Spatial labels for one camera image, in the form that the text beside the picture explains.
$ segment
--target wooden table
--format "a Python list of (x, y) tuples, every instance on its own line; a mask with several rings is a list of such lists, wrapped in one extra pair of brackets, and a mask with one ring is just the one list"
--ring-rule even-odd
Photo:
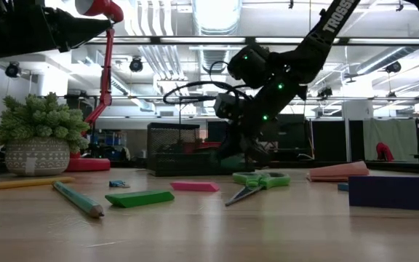
[[(71, 186), (97, 200), (106, 216), (94, 220), (51, 186), (0, 190), (0, 261), (10, 262), (419, 262), (419, 212), (349, 208), (333, 183), (309, 183), (288, 171), (289, 188), (273, 188), (224, 207), (241, 187), (229, 176), (217, 193), (175, 191), (175, 201), (110, 207), (111, 192), (171, 189), (176, 178), (146, 172), (68, 174)], [(374, 172), (374, 175), (388, 174)], [(108, 188), (125, 180), (132, 188)]]

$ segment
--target ceiling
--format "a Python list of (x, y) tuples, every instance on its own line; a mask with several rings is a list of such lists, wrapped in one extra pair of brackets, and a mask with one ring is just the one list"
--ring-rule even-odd
[[(58, 1), (57, 7), (69, 9), (71, 1), (50, 0), (51, 2)], [(237, 2), (237, 0), (194, 0), (200, 2), (212, 1), (212, 5), (208, 5), (205, 9), (206, 15), (210, 16), (212, 20), (219, 20), (221, 22), (225, 15), (221, 14), (220, 4), (229, 2)], [(124, 10), (126, 20), (115, 25), (116, 36), (130, 36), (127, 27), (130, 27), (131, 21), (134, 17), (139, 21), (139, 26), (142, 32), (143, 29), (143, 5), (149, 3), (148, 6), (148, 23), (149, 26), (153, 24), (153, 8), (152, 1), (138, 1), (137, 12), (135, 13), (131, 8), (129, 0), (115, 0)], [(164, 30), (164, 2), (157, 1), (160, 4), (160, 28)], [(237, 22), (238, 30), (235, 32), (237, 36), (296, 36), (304, 37), (309, 28), (312, 28), (319, 20), (319, 11), (327, 8), (331, 0), (314, 0), (295, 1), (294, 7), (289, 9), (288, 1), (276, 0), (243, 0), (242, 10), (240, 12), (239, 21)], [(410, 37), (419, 31), (419, 12), (416, 8), (404, 3), (404, 9), (401, 12), (396, 11), (399, 1), (393, 0), (362, 0), (360, 5), (356, 8), (355, 13), (349, 18), (348, 23), (343, 28), (340, 36), (347, 37)], [(177, 36), (193, 36), (199, 32), (193, 21), (192, 3), (186, 0), (171, 1), (171, 23), (172, 31)], [(151, 30), (151, 34), (155, 35), (156, 31)], [(201, 69), (199, 62), (199, 51), (195, 45), (177, 45), (177, 56), (179, 58), (183, 74), (189, 82), (200, 79), (205, 79), (207, 73)], [(242, 46), (231, 46), (231, 55), (237, 51), (236, 48)], [(269, 46), (272, 52), (285, 52), (294, 49), (292, 46)], [(323, 87), (331, 87), (334, 95), (343, 94), (343, 88), (346, 79), (343, 74), (353, 70), (357, 66), (370, 58), (386, 51), (389, 47), (333, 47), (327, 58), (327, 63), (324, 65), (323, 71), (317, 76), (315, 81), (310, 83), (310, 91), (313, 96)], [(96, 53), (104, 55), (105, 46), (87, 45), (72, 52), (72, 59), (69, 63), (63, 61), (63, 66), (69, 68), (70, 74), (74, 76), (69, 81), (69, 89), (86, 90), (89, 94), (95, 95), (100, 91), (100, 71), (96, 68), (85, 66), (80, 63), (85, 57), (95, 57)], [(161, 95), (156, 88), (156, 74), (151, 69), (148, 61), (142, 58), (143, 70), (140, 73), (133, 73), (129, 70), (129, 62), (132, 56), (142, 56), (137, 45), (116, 45), (113, 48), (114, 67), (113, 72), (115, 76), (126, 84), (127, 89), (135, 95)], [(159, 55), (167, 62), (167, 57), (160, 52)], [(46, 54), (47, 57), (57, 60), (56, 55), (52, 53)], [(373, 95), (385, 96), (389, 90), (395, 90), (399, 87), (411, 87), (411, 84), (419, 82), (419, 50), (403, 57), (399, 60), (402, 65), (402, 70), (397, 74), (388, 75), (385, 72), (375, 71), (366, 76), (360, 76), (354, 80), (362, 83), (363, 88), (371, 88)], [(223, 72), (222, 76), (216, 76), (215, 79), (227, 81), (230, 84), (237, 83), (230, 76), (226, 76), (227, 72)], [(360, 87), (360, 84), (354, 84), (354, 87)], [(215, 87), (205, 87), (198, 90), (189, 90), (190, 92), (200, 92), (212, 94), (211, 91), (217, 91)], [(357, 90), (355, 96), (360, 96), (360, 91)], [(419, 95), (419, 87), (411, 90), (409, 89), (402, 96), (414, 97)], [(134, 106), (135, 104), (129, 100), (118, 100), (114, 103), (117, 106)]]

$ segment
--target blue eraser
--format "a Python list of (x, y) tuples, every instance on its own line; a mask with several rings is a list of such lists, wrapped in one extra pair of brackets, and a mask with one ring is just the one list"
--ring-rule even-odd
[(419, 178), (351, 176), (348, 203), (355, 207), (419, 210)]
[(339, 183), (338, 184), (338, 191), (348, 191), (348, 184), (347, 183)]

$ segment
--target pink eraser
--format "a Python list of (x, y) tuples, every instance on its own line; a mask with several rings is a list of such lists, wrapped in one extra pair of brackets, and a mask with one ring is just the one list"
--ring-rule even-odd
[(219, 186), (214, 182), (174, 181), (171, 183), (171, 187), (181, 191), (219, 191)]

